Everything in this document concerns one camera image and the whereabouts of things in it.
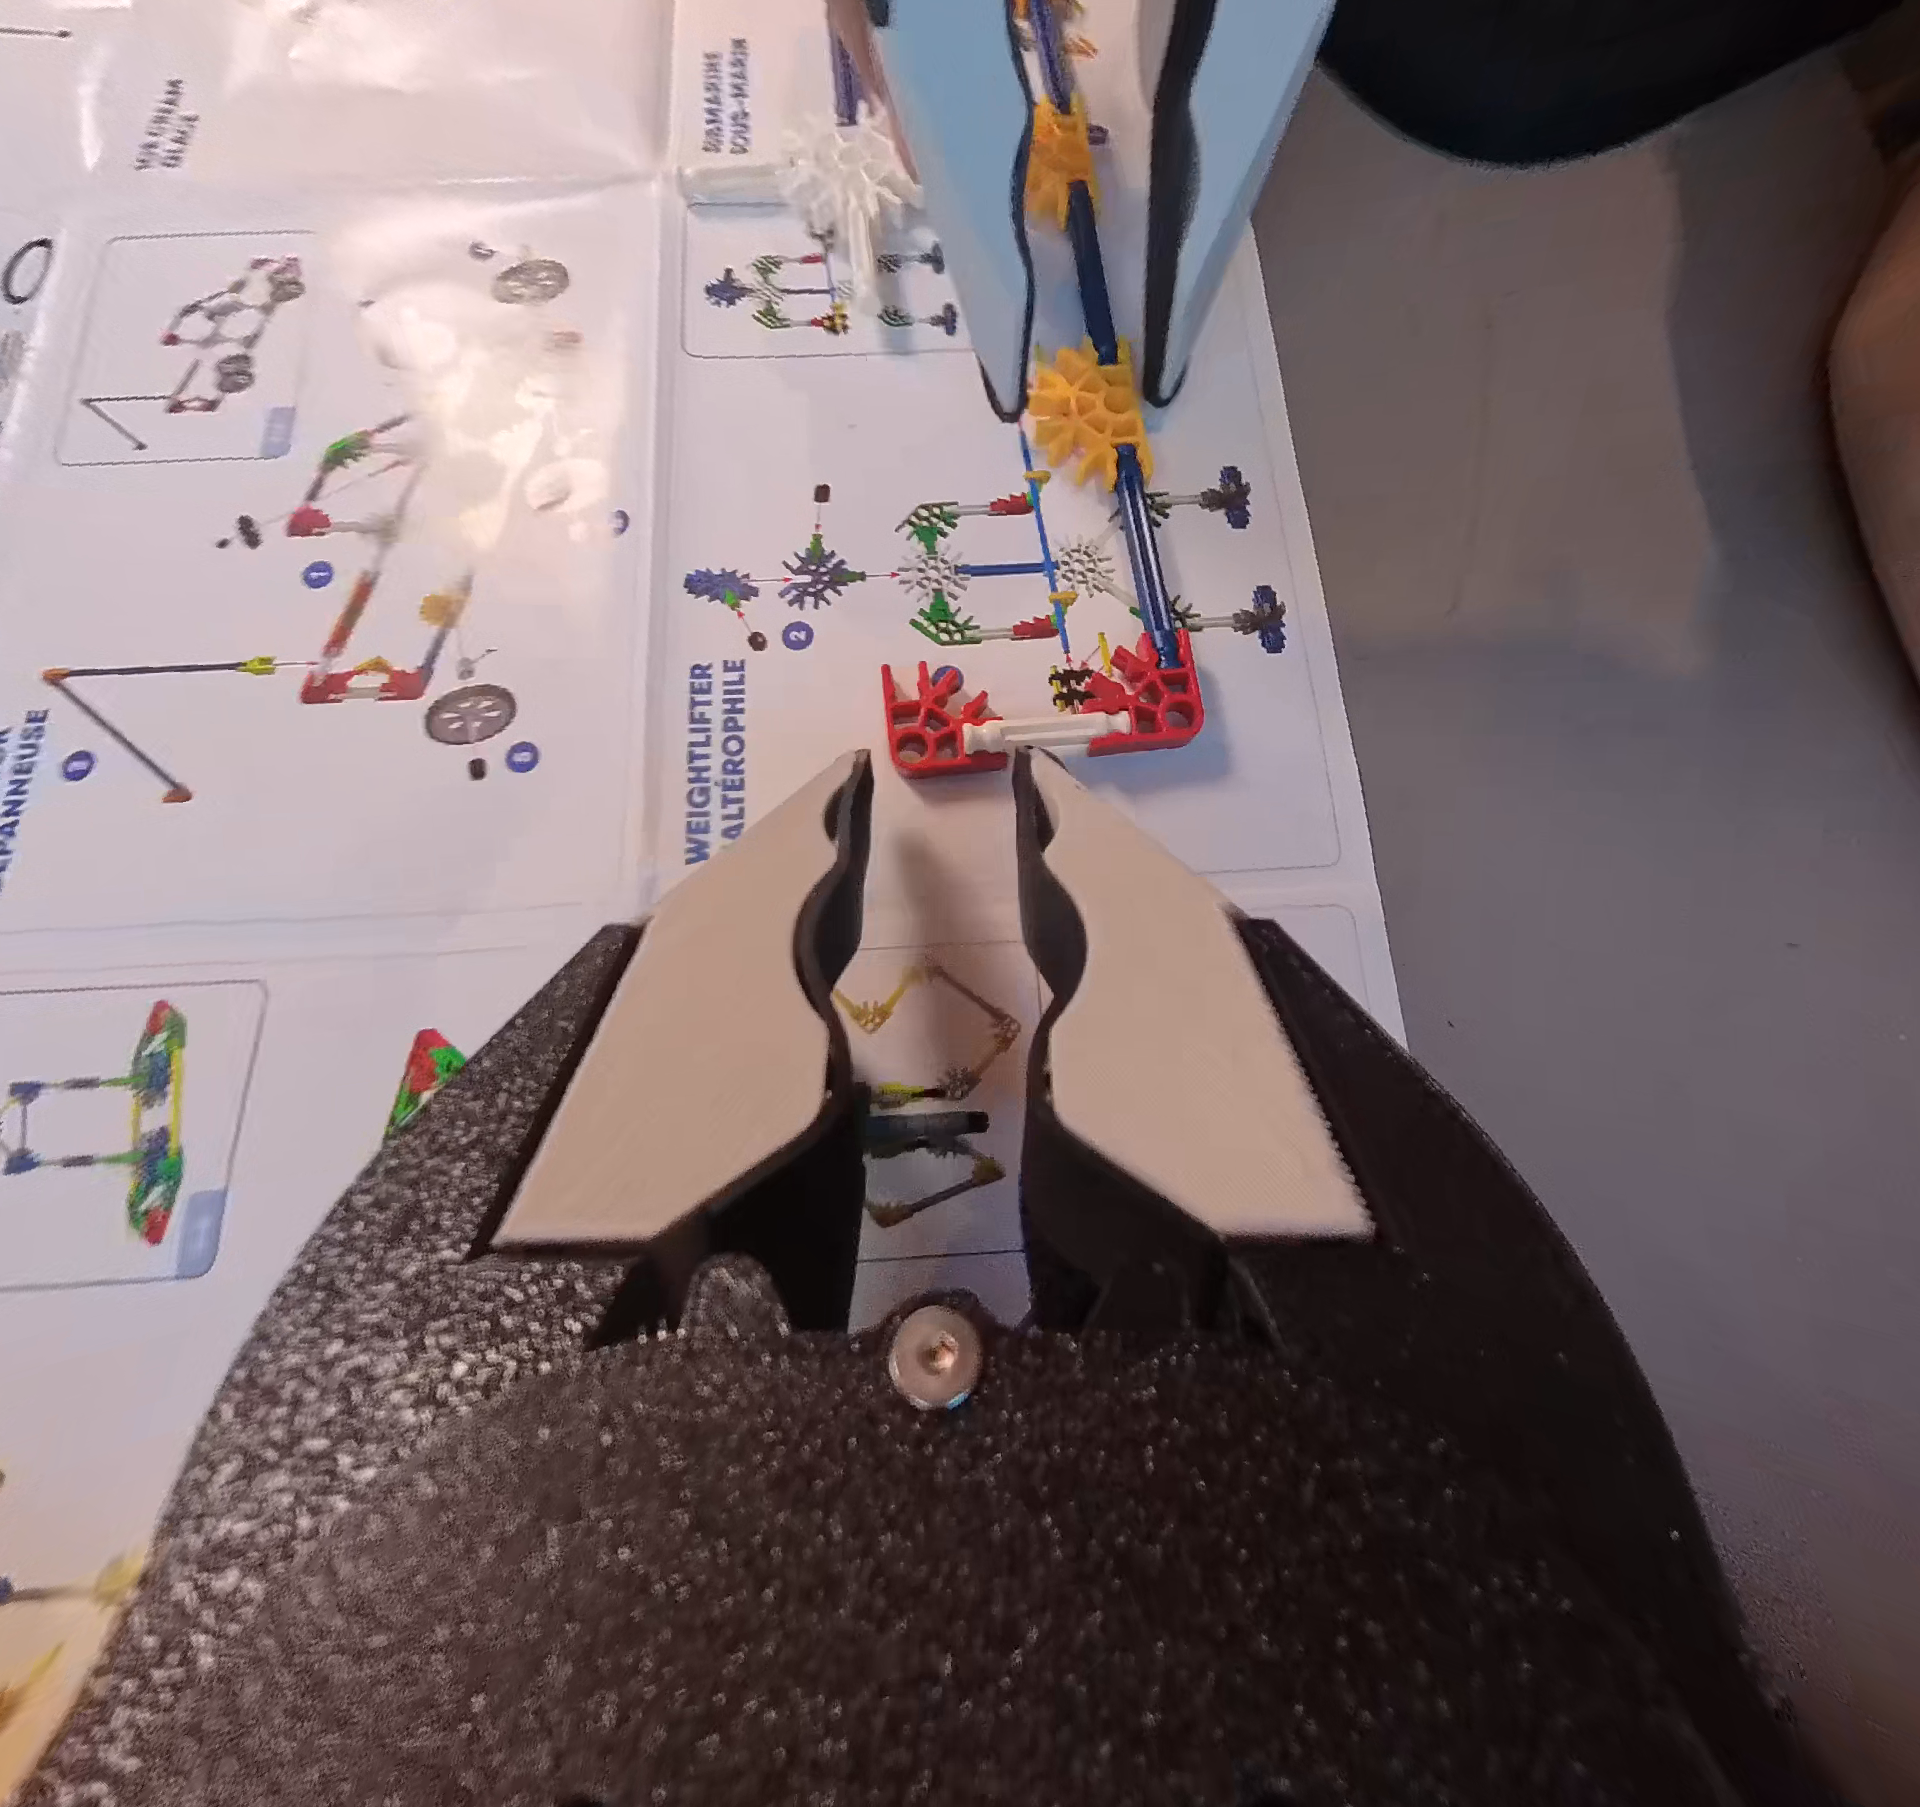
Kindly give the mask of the white connector rod assembly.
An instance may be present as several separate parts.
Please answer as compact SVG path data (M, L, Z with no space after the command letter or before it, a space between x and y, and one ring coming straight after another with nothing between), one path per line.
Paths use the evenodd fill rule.
M900 132L866 0L823 0L830 38L854 76L847 119L811 114L769 161L704 155L682 162L678 185L696 206L770 204L777 196L846 249L851 303L882 309L882 235L922 208L919 170Z

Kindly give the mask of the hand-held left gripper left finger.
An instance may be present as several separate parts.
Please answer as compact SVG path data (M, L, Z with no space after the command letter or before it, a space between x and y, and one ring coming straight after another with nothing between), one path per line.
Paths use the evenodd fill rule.
M830 1130L851 1080L834 989L863 940L874 767L830 762L666 891L490 1236L657 1247Z

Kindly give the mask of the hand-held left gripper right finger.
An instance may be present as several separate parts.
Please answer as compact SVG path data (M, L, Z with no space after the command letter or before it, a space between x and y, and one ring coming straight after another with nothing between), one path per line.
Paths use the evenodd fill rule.
M1067 764L1014 767L1044 978L1023 1196L1051 1247L1369 1240L1375 1221L1243 920Z

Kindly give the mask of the red toy connector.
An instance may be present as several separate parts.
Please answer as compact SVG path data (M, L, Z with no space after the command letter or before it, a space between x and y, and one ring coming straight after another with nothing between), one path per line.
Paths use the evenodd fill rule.
M988 690L970 692L955 664L879 668L888 758L901 780L938 782L1011 769L1009 751L982 733L998 719Z
M1092 740L1094 760L1154 753L1185 748L1204 729L1206 708L1192 641L1185 628L1172 639L1172 663L1165 663L1152 634L1135 645L1117 647L1109 671L1094 671L1087 683L1087 712L1115 723L1124 716L1124 730L1111 729Z

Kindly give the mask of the printed instruction sheet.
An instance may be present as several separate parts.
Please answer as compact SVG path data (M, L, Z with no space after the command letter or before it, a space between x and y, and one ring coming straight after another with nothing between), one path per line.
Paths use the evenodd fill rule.
M309 1233L603 926L874 751L841 1006L940 1140L858 1302L1017 1288L1009 730L1120 688L1113 490L762 164L820 0L4 0L4 1803L163 1588L159 1512Z

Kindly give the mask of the black mesh cushion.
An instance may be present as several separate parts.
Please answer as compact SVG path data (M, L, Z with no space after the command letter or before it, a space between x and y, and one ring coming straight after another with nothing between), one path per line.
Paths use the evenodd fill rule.
M1338 0L1318 67L1395 134L1498 166L1654 136L1903 0Z

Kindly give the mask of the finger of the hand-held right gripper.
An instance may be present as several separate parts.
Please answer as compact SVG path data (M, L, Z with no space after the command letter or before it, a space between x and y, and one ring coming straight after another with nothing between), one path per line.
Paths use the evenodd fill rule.
M1149 105L1141 392L1166 409L1338 0L1171 0Z
M1013 0L864 0L889 114L919 168L995 415L1027 396L1036 275L1025 231L1033 96Z

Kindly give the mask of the blue rod orange connector assembly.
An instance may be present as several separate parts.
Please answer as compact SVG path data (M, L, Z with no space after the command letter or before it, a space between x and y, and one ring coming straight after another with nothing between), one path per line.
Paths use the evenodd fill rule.
M1117 329L1101 255L1098 136L1077 82L1082 54L1071 43L1084 2L1011 0L1011 11L1033 94L1017 196L1020 222L1065 237L1084 332L1075 341L1036 347L1023 453L1106 497L1126 568L1120 576L1111 552L1045 552L1048 602L1060 639L1069 639L1069 612L1092 596L1132 606L1152 659L1172 666L1187 660L1187 627L1165 574L1137 378Z

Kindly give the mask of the white toy rod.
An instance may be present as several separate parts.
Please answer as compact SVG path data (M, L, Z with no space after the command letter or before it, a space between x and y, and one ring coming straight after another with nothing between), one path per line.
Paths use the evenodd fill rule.
M1050 716L988 716L962 727L964 758L1011 756L1020 748L1092 751L1106 740L1132 740L1129 712L1053 712Z

